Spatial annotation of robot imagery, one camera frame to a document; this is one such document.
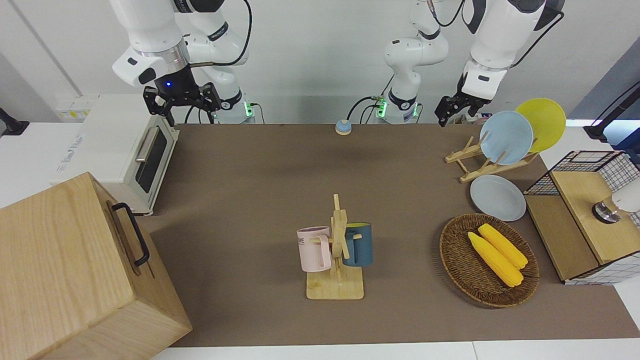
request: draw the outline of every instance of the wooden crate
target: wooden crate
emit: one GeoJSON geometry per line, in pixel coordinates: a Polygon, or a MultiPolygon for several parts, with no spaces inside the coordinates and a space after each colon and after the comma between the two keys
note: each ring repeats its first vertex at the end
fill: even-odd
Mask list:
{"type": "Polygon", "coordinates": [[[612,192],[598,172],[551,171],[550,176],[559,195],[525,198],[560,280],[640,251],[640,231],[629,217],[605,224],[593,216],[593,204],[612,192]]]}
{"type": "Polygon", "coordinates": [[[0,358],[150,359],[191,330],[150,236],[89,174],[0,209],[0,358]]]}

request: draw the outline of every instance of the white plate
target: white plate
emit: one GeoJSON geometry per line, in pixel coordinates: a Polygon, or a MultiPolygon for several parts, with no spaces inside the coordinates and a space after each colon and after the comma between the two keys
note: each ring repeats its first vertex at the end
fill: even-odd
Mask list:
{"type": "Polygon", "coordinates": [[[471,200],[487,215],[502,221],[515,221],[524,215],[527,202],[511,181],[495,175],[483,175],[471,183],[471,200]]]}
{"type": "Polygon", "coordinates": [[[507,153],[498,163],[511,165],[527,155],[533,143],[531,124],[523,115],[515,111],[500,111],[490,117],[480,130],[480,138],[486,133],[480,148],[487,159],[498,161],[500,155],[507,153]]]}

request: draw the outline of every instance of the box handle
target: box handle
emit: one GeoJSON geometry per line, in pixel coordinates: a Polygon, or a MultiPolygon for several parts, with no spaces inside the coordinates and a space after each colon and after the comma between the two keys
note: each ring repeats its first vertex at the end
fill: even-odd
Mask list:
{"type": "Polygon", "coordinates": [[[138,236],[138,241],[140,241],[140,247],[142,248],[142,257],[133,262],[134,265],[140,267],[142,264],[146,263],[149,260],[149,249],[147,247],[147,243],[145,242],[145,238],[142,236],[142,232],[140,231],[140,227],[138,227],[138,222],[133,217],[133,212],[129,205],[124,202],[119,202],[111,207],[113,211],[118,211],[119,209],[127,210],[127,215],[129,216],[129,220],[131,220],[131,224],[133,225],[133,229],[136,231],[136,236],[138,236]]]}

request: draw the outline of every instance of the mug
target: mug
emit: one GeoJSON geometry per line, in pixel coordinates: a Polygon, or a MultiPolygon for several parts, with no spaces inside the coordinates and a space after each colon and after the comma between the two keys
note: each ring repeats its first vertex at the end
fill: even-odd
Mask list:
{"type": "Polygon", "coordinates": [[[368,222],[352,222],[347,224],[344,234],[349,249],[349,259],[342,255],[342,263],[347,266],[367,266],[373,262],[373,242],[371,224],[368,222]]]}
{"type": "Polygon", "coordinates": [[[325,271],[331,268],[333,258],[329,247],[331,231],[328,226],[305,227],[296,231],[300,264],[304,272],[325,271]]]}

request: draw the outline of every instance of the plate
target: plate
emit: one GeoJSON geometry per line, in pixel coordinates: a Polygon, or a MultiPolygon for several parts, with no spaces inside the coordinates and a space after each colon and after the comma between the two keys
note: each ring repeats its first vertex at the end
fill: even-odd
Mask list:
{"type": "Polygon", "coordinates": [[[511,181],[496,175],[483,175],[471,183],[471,200],[485,214],[502,221],[515,221],[524,215],[527,202],[511,181]]]}
{"type": "Polygon", "coordinates": [[[516,112],[527,118],[533,129],[536,142],[531,145],[529,150],[531,152],[547,150],[564,134],[566,127],[564,110],[551,99],[540,97],[527,100],[516,108],[516,112]]]}
{"type": "Polygon", "coordinates": [[[538,260],[522,235],[499,219],[485,214],[465,214],[452,219],[440,235],[440,257],[454,284],[476,301],[493,307],[509,307],[529,300],[540,281],[538,260]],[[490,224],[527,258],[520,270],[522,284],[510,288],[495,275],[471,246],[467,232],[490,224]]]}
{"type": "Polygon", "coordinates": [[[533,129],[529,121],[515,111],[500,111],[490,117],[480,130],[480,138],[487,131],[489,133],[480,148],[484,156],[494,163],[506,151],[499,165],[517,163],[527,155],[533,143],[533,129]]]}

